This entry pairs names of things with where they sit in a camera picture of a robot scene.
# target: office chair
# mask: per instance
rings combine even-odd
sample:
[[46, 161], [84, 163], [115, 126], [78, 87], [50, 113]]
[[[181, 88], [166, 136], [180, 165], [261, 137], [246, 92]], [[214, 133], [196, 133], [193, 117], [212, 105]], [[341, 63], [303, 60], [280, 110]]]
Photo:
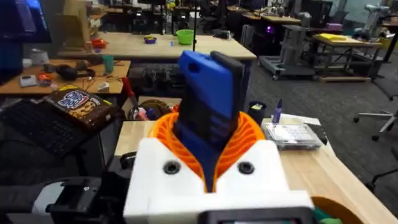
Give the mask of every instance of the office chair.
[[[394, 149], [393, 147], [391, 148], [391, 153], [394, 156], [394, 158], [398, 161], [398, 151]], [[387, 172], [384, 172], [382, 174], [377, 174], [372, 178], [372, 181], [369, 183], [365, 183], [365, 186], [372, 192], [374, 193], [374, 190], [376, 188], [376, 182], [379, 180], [381, 177], [385, 177], [387, 175], [393, 174], [398, 172], [398, 169], [393, 169]]]
[[[398, 81], [391, 80], [389, 78], [375, 78], [372, 80], [372, 82], [380, 88], [380, 90], [388, 97], [389, 100], [392, 101], [395, 96], [398, 96]], [[358, 123], [360, 117], [388, 120], [381, 130], [372, 136], [373, 141], [378, 141], [382, 133], [389, 132], [393, 128], [398, 118], [398, 110], [395, 113], [390, 113], [384, 110], [382, 110], [381, 113], [359, 113], [356, 117], [354, 117], [354, 122]]]
[[211, 31], [212, 29], [215, 29], [218, 23], [218, 18], [216, 16], [215, 11], [211, 10], [210, 5], [206, 1], [202, 1], [200, 5], [200, 12], [199, 16], [201, 18], [201, 21], [197, 25], [203, 26], [203, 32], [207, 33]]

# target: label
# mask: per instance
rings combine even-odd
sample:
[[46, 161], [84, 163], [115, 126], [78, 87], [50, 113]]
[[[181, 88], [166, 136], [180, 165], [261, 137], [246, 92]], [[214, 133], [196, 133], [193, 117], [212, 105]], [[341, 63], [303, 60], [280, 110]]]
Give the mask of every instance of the label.
[[88, 96], [80, 91], [71, 91], [66, 94], [62, 100], [58, 101], [60, 106], [64, 106], [68, 109], [76, 109], [83, 103], [88, 101]]

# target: green bowl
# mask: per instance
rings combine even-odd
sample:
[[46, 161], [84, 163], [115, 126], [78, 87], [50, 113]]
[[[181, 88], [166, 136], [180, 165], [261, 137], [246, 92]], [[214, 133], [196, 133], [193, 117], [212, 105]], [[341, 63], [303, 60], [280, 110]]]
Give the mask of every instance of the green bowl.
[[193, 30], [179, 30], [176, 35], [182, 45], [191, 45], [193, 42]]

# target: small orange item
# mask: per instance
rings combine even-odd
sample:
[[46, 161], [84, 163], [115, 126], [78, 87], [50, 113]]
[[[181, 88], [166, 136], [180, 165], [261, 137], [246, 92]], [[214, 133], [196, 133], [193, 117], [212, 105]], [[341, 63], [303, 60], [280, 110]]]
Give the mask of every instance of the small orange item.
[[39, 73], [37, 75], [38, 80], [51, 80], [51, 76], [46, 73]]
[[97, 49], [104, 49], [106, 47], [106, 41], [101, 38], [95, 38], [91, 40], [91, 43], [93, 44], [93, 47]]

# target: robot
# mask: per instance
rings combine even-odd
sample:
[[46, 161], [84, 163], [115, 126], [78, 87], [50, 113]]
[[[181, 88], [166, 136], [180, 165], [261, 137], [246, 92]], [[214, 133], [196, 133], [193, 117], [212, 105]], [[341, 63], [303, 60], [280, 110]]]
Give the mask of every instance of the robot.
[[390, 10], [389, 6], [374, 6], [371, 4], [365, 5], [365, 10], [369, 12], [368, 19], [363, 28], [354, 30], [353, 38], [371, 40], [377, 38], [377, 29], [381, 21], [385, 18]]
[[275, 143], [239, 111], [244, 65], [187, 50], [178, 64], [187, 82], [180, 111], [140, 142], [130, 179], [0, 189], [10, 195], [0, 212], [15, 224], [314, 223], [311, 198], [289, 189]]

